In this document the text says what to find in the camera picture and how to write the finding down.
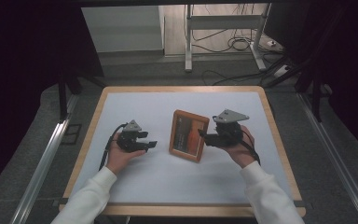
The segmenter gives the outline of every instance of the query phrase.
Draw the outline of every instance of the table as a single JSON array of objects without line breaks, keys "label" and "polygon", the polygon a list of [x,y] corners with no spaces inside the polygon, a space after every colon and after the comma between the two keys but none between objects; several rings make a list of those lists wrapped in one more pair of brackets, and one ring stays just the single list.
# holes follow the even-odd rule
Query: table
[{"label": "table", "polygon": [[[103,116],[103,106],[107,102],[109,93],[177,93],[177,94],[241,94],[241,93],[253,93],[257,94],[260,99],[260,104],[265,112],[266,124],[270,129],[271,139],[276,146],[276,153],[279,162],[281,162],[282,170],[287,178],[287,186],[295,201],[297,211],[301,216],[305,215],[305,207],[302,204],[301,195],[296,185],[296,180],[292,173],[289,160],[286,157],[285,150],[283,148],[282,140],[280,138],[278,129],[276,127],[274,118],[272,117],[269,103],[264,93],[264,90],[260,87],[108,87],[103,90],[100,101],[96,107],[91,124],[86,134],[83,146],[78,155],[76,165],[68,182],[63,198],[67,199],[71,195],[76,180],[79,178],[83,165],[87,163],[87,155],[89,148],[93,148],[92,139],[94,134],[98,132],[99,119]],[[214,128],[214,124],[210,122],[210,127]],[[263,152],[259,151],[260,157],[263,162]],[[243,195],[244,185],[241,186],[241,194]],[[109,203],[103,211],[103,215],[109,216],[160,216],[160,217],[253,217],[254,213],[249,204],[244,203]]]}]

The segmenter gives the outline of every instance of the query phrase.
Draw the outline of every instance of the gray floor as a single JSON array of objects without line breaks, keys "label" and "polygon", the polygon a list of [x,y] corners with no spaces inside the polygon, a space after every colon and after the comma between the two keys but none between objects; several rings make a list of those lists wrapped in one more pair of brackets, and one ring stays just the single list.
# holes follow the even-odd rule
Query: gray floor
[{"label": "gray floor", "polygon": [[[196,57],[194,71],[186,73],[182,58],[163,58],[144,54],[117,58],[103,55],[101,58],[105,77],[100,80],[115,86],[150,85],[211,85],[225,77],[257,73],[255,61],[250,55]],[[68,130],[79,136],[67,135],[62,139],[57,154],[40,190],[27,223],[50,223],[58,214],[57,201],[62,197],[72,172],[78,151],[90,124],[102,89],[80,79],[83,91],[79,94],[74,115]],[[358,212],[339,179],[331,161],[310,125],[304,107],[294,88],[294,79],[267,89],[280,135],[291,162],[303,201],[307,208],[306,223],[358,223]],[[260,78],[236,79],[220,85],[257,85]],[[358,183],[358,142],[340,122],[330,108],[327,98],[322,99],[323,124],[334,140],[340,155]],[[0,223],[8,223],[31,179],[59,115],[58,89],[53,86],[41,96],[41,106],[29,132],[0,176]],[[111,223],[108,217],[98,217],[100,223]],[[132,217],[130,223],[255,223],[251,219],[210,218],[157,218]]]}]

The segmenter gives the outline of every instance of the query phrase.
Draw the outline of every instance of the black device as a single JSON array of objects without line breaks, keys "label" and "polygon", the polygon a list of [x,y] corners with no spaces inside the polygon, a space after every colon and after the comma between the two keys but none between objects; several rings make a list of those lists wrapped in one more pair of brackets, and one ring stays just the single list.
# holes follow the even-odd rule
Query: black device
[{"label": "black device", "polygon": [[147,152],[148,149],[155,147],[157,144],[157,141],[148,143],[137,142],[138,138],[146,138],[148,132],[140,132],[142,128],[135,122],[134,119],[130,123],[121,124],[115,129],[106,143],[106,147],[103,152],[103,159],[101,160],[100,170],[103,168],[103,165],[106,161],[106,156],[109,152],[110,145],[112,144],[112,141],[114,141],[113,137],[120,128],[123,128],[123,132],[118,136],[117,144],[126,152],[134,152],[137,150],[144,150]]},{"label": "black device", "polygon": [[255,152],[255,147],[250,146],[242,140],[245,132],[241,129],[238,121],[246,119],[249,119],[249,116],[226,109],[220,115],[213,116],[217,133],[206,133],[202,130],[199,130],[199,133],[200,136],[204,138],[206,146],[233,147],[237,144],[241,144],[246,147],[255,160],[260,163],[260,158]]}]

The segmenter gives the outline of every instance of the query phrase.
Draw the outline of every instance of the white surface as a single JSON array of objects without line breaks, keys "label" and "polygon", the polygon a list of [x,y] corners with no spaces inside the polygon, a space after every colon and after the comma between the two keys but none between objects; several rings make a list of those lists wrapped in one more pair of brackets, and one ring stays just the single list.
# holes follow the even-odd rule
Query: white surface
[{"label": "white surface", "polygon": [[83,7],[82,11],[97,52],[162,49],[158,6]]},{"label": "white surface", "polygon": [[255,138],[261,166],[274,174],[291,197],[263,106],[257,92],[137,92],[110,93],[92,137],[72,193],[97,172],[109,135],[120,124],[135,119],[149,132],[145,141],[157,146],[131,161],[111,189],[112,203],[248,203],[240,167],[228,154],[204,147],[200,163],[186,161],[169,153],[172,116],[176,109],[210,118],[208,133],[215,133],[212,116],[224,109],[248,115],[240,121]]}]

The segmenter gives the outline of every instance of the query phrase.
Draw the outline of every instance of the person's left hand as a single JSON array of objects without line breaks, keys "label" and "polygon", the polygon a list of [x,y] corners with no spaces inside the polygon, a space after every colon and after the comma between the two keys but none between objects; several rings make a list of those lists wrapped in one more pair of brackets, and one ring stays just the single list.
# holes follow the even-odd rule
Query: person's left hand
[{"label": "person's left hand", "polygon": [[132,158],[139,157],[145,154],[144,150],[137,150],[130,153],[125,152],[117,144],[118,136],[119,133],[116,133],[113,137],[106,164],[106,167],[115,175],[118,175],[118,173],[120,173],[120,171],[127,166],[127,164]]}]

